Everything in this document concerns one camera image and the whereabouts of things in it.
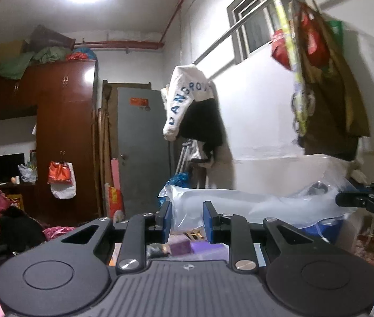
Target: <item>red bag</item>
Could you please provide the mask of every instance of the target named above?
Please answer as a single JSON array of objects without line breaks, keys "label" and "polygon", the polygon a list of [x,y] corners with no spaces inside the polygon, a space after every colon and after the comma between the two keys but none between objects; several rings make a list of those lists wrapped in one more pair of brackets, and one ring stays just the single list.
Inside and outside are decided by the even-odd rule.
[{"label": "red bag", "polygon": [[285,69],[291,70],[284,33],[281,29],[275,31],[272,36],[272,57],[281,63]]},{"label": "red bag", "polygon": [[66,162],[50,162],[48,183],[72,183],[71,170]]},{"label": "red bag", "polygon": [[[330,53],[317,21],[306,4],[300,3],[301,23],[299,36],[306,44],[306,53],[311,65],[323,68],[329,64]],[[291,70],[288,51],[285,46],[284,33],[281,29],[272,36],[272,57],[288,70]]]}]

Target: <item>door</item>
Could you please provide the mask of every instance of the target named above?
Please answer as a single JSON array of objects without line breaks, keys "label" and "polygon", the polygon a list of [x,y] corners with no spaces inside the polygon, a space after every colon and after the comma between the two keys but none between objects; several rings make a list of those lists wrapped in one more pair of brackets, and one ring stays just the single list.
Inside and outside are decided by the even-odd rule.
[{"label": "door", "polygon": [[165,119],[160,91],[118,88],[118,160],[127,218],[159,209],[156,197],[170,175]]}]

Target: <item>blue lettering on sleeve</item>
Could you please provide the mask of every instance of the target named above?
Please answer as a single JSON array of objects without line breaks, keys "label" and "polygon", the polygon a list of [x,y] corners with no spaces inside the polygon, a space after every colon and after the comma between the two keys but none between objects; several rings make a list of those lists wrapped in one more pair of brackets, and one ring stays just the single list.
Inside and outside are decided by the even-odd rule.
[{"label": "blue lettering on sleeve", "polygon": [[182,87],[181,91],[184,92],[186,95],[190,94],[190,90],[186,87]]},{"label": "blue lettering on sleeve", "polygon": [[171,111],[174,112],[174,114],[177,114],[177,111],[180,107],[179,106],[174,106],[171,108]]},{"label": "blue lettering on sleeve", "polygon": [[174,101],[177,101],[177,102],[184,102],[184,100],[186,99],[185,96],[182,96],[180,94],[177,94],[177,96],[174,98]]}]

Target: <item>hanging sweatshirt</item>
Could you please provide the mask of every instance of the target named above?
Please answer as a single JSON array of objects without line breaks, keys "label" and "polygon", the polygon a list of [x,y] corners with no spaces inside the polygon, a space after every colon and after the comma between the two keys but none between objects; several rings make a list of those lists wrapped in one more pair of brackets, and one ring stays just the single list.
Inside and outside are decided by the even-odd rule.
[{"label": "hanging sweatshirt", "polygon": [[211,86],[194,64],[177,66],[166,96],[166,140],[178,135],[204,142],[209,154],[222,145],[219,110]]}]

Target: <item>silver screw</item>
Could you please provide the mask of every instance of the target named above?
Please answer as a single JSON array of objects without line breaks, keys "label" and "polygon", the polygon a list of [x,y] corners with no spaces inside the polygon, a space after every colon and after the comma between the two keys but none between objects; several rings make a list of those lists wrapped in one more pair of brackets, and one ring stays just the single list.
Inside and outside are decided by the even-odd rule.
[{"label": "silver screw", "polygon": [[251,271],[256,268],[256,262],[251,260],[240,260],[236,262],[236,268],[241,271]]},{"label": "silver screw", "polygon": [[140,265],[136,259],[125,259],[118,263],[120,269],[135,269]]}]

